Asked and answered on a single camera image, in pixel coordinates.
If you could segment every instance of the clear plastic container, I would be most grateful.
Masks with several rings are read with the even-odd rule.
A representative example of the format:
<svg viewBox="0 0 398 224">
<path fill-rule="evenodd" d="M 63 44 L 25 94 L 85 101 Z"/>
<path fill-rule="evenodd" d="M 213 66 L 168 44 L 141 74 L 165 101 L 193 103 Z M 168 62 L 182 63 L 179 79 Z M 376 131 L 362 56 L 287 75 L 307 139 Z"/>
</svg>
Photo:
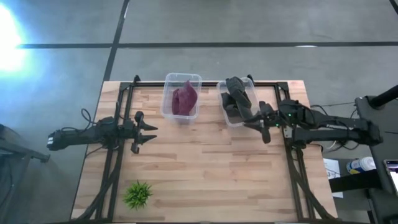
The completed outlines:
<svg viewBox="0 0 398 224">
<path fill-rule="evenodd" d="M 245 87 L 246 94 L 248 94 L 249 100 L 251 102 L 251 113 L 256 114 L 257 111 L 259 111 L 260 109 L 259 109 L 259 102 L 257 99 L 256 91 L 254 89 L 253 82 L 251 81 L 250 78 L 247 78 L 247 77 L 241 78 L 241 80 L 243 81 L 243 85 Z M 217 90 L 218 90 L 218 99 L 220 100 L 221 109 L 224 113 L 225 121 L 228 124 L 228 126 L 231 126 L 231 127 L 243 126 L 243 121 L 241 118 L 228 117 L 228 115 L 226 114 L 226 111 L 223 108 L 223 99 L 221 97 L 221 94 L 225 93 L 225 92 L 229 93 L 229 91 L 226 87 L 225 80 L 217 83 Z"/>
<path fill-rule="evenodd" d="M 192 108 L 189 116 L 174 115 L 172 112 L 173 91 L 179 88 L 183 88 L 187 80 L 190 81 L 193 89 L 198 94 L 197 103 Z M 196 74 L 184 74 L 184 73 L 168 74 L 166 76 L 166 81 L 164 83 L 163 100 L 162 100 L 162 106 L 160 107 L 160 113 L 162 113 L 163 117 L 175 120 L 180 124 L 192 124 L 195 121 L 195 118 L 197 118 L 199 115 L 200 90 L 201 90 L 201 76 Z"/>
</svg>

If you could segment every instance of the gray floor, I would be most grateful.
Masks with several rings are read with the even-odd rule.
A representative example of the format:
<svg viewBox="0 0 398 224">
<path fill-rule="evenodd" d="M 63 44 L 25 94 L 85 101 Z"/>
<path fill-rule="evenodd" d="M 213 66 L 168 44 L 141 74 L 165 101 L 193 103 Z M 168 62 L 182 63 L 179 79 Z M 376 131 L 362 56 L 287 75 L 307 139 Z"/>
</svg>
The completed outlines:
<svg viewBox="0 0 398 224">
<path fill-rule="evenodd" d="M 122 3 L 2 1 L 15 16 L 24 44 L 111 43 Z M 120 42 L 398 41 L 397 21 L 388 0 L 131 0 Z M 24 54 L 23 66 L 0 70 L 0 123 L 51 159 L 30 164 L 9 223 L 65 221 L 85 146 L 49 152 L 47 136 L 63 126 L 84 127 L 80 108 L 95 113 L 110 49 L 19 52 Z M 143 80 L 163 80 L 170 72 L 185 72 L 205 80 L 247 74 L 259 80 L 305 80 L 311 104 L 327 105 L 396 85 L 397 58 L 398 47 L 119 49 L 110 79 L 140 75 Z M 354 108 L 326 110 L 349 116 Z M 369 154 L 363 146 L 325 157 Z M 351 202 L 336 201 L 339 216 L 360 220 L 361 213 L 345 212 Z"/>
</svg>

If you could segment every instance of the purple cloth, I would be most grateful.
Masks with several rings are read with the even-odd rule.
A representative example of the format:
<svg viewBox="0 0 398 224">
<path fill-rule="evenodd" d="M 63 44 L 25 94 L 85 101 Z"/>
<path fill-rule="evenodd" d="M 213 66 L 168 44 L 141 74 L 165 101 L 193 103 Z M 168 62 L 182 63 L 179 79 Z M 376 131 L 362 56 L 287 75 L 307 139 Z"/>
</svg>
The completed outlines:
<svg viewBox="0 0 398 224">
<path fill-rule="evenodd" d="M 184 87 L 173 92 L 172 112 L 174 115 L 189 116 L 198 100 L 198 94 L 193 89 L 189 80 Z"/>
</svg>

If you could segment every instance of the small potted plant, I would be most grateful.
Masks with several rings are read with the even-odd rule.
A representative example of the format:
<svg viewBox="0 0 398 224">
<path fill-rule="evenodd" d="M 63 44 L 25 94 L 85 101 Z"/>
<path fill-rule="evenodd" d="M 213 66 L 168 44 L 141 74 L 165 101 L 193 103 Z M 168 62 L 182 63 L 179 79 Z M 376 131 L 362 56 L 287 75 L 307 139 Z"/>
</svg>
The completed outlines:
<svg viewBox="0 0 398 224">
<path fill-rule="evenodd" d="M 147 205 L 149 196 L 151 196 L 150 185 L 147 183 L 141 184 L 140 182 L 132 183 L 126 190 L 123 202 L 130 209 L 144 208 Z"/>
</svg>

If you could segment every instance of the butcher block tabletop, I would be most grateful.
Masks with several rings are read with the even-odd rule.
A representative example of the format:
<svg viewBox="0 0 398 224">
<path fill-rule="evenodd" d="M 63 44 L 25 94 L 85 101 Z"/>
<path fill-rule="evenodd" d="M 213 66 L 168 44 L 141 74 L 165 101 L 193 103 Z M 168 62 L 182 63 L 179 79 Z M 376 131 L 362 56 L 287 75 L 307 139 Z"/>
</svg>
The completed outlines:
<svg viewBox="0 0 398 224">
<path fill-rule="evenodd" d="M 309 106 L 304 82 L 286 82 L 291 99 Z M 114 116 L 119 85 L 120 82 L 104 82 L 96 120 Z M 277 109 L 273 87 L 256 87 L 256 94 L 258 100 Z M 113 222 L 297 220 L 280 129 L 270 128 L 272 141 L 264 144 L 257 131 L 229 128 L 215 87 L 202 87 L 198 118 L 194 124 L 180 126 L 162 117 L 162 95 L 163 87 L 134 88 L 130 116 L 143 111 L 144 121 L 158 127 L 143 134 L 156 134 L 157 138 L 140 146 L 139 154 L 130 151 L 133 140 L 126 141 Z M 89 145 L 88 152 L 98 147 Z M 312 192 L 337 217 L 320 148 L 308 145 L 303 151 Z M 105 149 L 85 159 L 71 218 L 81 215 L 98 193 L 105 159 Z M 137 180 L 150 184 L 153 195 L 145 208 L 130 210 L 123 197 Z M 306 214 L 305 197 L 300 197 Z M 105 216 L 108 201 L 109 195 L 104 203 Z"/>
</svg>

